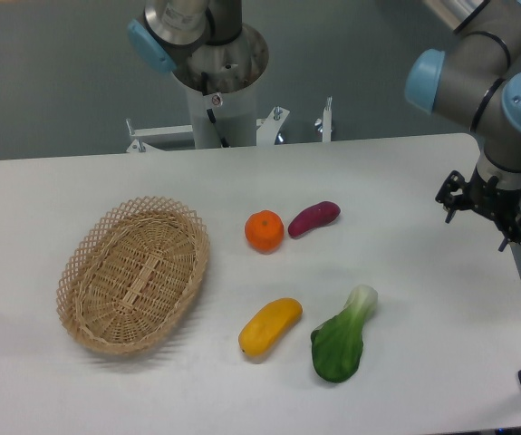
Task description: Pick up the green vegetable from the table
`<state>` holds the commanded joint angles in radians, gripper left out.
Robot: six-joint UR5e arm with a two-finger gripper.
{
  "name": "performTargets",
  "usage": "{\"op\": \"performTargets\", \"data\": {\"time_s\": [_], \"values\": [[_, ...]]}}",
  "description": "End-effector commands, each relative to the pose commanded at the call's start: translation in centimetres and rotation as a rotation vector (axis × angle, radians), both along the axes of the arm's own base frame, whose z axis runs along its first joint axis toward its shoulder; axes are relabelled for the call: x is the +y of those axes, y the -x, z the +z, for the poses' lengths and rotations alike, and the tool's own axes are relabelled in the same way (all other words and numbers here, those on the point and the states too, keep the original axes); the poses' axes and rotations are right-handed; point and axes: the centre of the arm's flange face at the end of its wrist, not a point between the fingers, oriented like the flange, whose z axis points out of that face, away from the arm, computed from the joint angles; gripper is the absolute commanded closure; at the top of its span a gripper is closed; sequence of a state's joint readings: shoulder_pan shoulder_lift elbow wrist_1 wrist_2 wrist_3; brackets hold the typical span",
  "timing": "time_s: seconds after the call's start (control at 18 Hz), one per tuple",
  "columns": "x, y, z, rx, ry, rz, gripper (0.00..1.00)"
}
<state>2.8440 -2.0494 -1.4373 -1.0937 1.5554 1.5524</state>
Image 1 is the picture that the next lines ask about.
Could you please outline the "grey robot arm, blue caps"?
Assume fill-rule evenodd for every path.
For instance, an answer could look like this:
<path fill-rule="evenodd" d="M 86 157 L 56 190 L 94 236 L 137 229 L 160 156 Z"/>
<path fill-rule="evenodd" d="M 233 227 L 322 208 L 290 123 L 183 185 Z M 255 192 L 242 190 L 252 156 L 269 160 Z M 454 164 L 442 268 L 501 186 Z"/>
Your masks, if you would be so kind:
<path fill-rule="evenodd" d="M 505 244 L 521 246 L 521 1 L 432 1 L 460 38 L 448 53 L 424 52 L 405 83 L 406 100 L 466 126 L 485 144 L 470 179 L 452 172 L 436 200 L 453 217 L 471 210 L 492 221 Z M 198 148 L 272 144 L 258 125 L 254 87 L 265 72 L 263 36 L 244 24 L 238 1 L 149 1 L 127 28 L 154 71 L 172 74 L 188 96 Z"/>

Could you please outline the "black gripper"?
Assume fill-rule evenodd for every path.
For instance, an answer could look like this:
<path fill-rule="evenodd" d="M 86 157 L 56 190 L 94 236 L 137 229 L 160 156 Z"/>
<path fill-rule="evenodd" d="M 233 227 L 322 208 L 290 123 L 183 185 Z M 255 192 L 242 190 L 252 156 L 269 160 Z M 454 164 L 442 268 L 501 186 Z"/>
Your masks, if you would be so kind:
<path fill-rule="evenodd" d="M 446 223 L 450 223 L 458 211 L 468 210 L 468 203 L 473 211 L 493 221 L 503 235 L 498 248 L 503 252 L 508 245 L 521 246 L 521 189 L 504 190 L 498 188 L 497 183 L 497 177 L 484 181 L 479 175 L 473 175 L 467 183 L 453 170 L 443 181 L 435 200 L 446 212 Z"/>

